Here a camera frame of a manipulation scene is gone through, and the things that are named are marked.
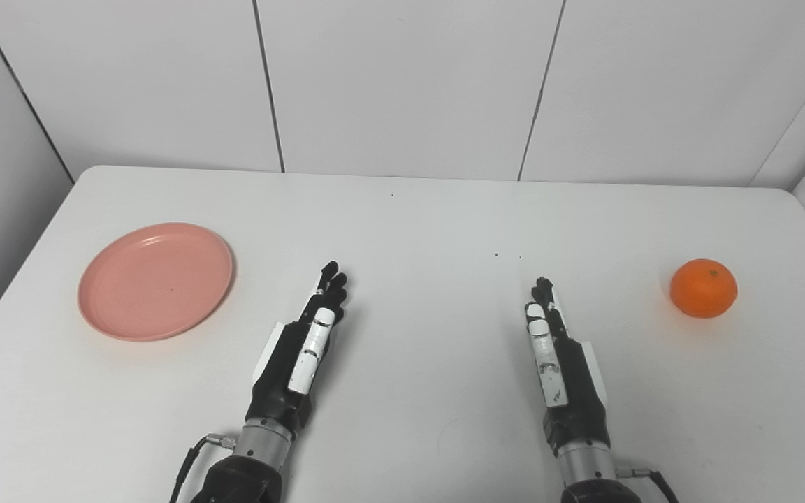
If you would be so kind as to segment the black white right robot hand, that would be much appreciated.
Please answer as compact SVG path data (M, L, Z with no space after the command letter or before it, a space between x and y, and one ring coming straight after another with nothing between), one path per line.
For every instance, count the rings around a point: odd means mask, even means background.
M570 337L549 278L538 277L530 293L525 319L546 405L546 442L555 455L573 442L608 448L607 409L595 385L588 345Z

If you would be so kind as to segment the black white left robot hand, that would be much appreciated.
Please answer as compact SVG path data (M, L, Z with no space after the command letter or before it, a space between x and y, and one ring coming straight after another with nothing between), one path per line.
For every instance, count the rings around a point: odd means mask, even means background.
M338 262L321 270L315 290L297 321L284 325L252 386L246 421L278 425L296 439L311 414L317 375L331 344L333 328L345 317L347 276Z

